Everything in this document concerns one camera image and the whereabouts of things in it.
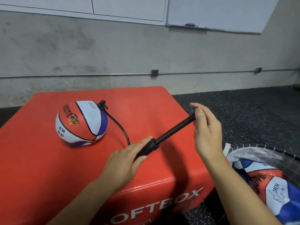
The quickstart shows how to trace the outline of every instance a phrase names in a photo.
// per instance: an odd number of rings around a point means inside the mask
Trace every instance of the hand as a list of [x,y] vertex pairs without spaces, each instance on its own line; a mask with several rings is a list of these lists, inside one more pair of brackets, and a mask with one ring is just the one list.
[[199,103],[190,103],[196,107],[194,121],[195,147],[202,161],[224,157],[222,151],[222,127],[214,114]]
[[113,192],[129,183],[147,156],[140,156],[135,162],[133,160],[151,139],[152,136],[148,136],[139,143],[131,144],[123,150],[112,153],[98,179]]

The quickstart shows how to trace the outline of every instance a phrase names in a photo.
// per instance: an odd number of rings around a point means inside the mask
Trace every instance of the forearm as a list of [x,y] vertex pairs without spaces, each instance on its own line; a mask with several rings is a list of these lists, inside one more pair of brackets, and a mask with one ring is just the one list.
[[232,225],[281,224],[225,157],[205,162]]
[[100,207],[113,194],[100,179],[90,184],[67,205],[48,225],[89,224]]

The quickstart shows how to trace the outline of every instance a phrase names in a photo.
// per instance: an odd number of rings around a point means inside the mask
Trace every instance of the gym floor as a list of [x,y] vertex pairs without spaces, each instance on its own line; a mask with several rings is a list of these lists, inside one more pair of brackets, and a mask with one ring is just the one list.
[[[263,87],[173,97],[189,114],[192,113],[190,102],[209,107],[222,123],[223,143],[266,144],[300,156],[298,89],[290,86]],[[0,108],[0,127],[19,109],[20,107]],[[215,190],[204,203],[186,212],[185,217],[189,224],[229,224]]]

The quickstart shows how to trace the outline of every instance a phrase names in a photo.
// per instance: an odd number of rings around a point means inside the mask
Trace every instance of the concrete wall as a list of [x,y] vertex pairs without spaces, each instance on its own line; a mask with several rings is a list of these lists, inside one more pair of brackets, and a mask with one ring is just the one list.
[[[263,34],[0,11],[0,75],[235,71],[300,67],[300,0],[280,0]],[[297,72],[0,79],[0,107],[33,94],[162,85],[171,94],[290,85]]]

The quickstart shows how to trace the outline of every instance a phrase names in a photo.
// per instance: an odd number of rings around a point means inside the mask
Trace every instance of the red soft box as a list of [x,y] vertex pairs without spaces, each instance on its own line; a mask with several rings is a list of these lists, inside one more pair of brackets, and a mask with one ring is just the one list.
[[[101,174],[112,152],[127,147],[110,119],[93,145],[72,147],[61,140],[55,130],[58,110],[80,100],[105,100],[132,143],[157,138],[188,117],[163,87],[34,95],[0,129],[0,224],[46,224]],[[133,181],[109,198],[92,223],[150,224],[164,213],[196,207],[213,187],[190,124],[148,155]]]

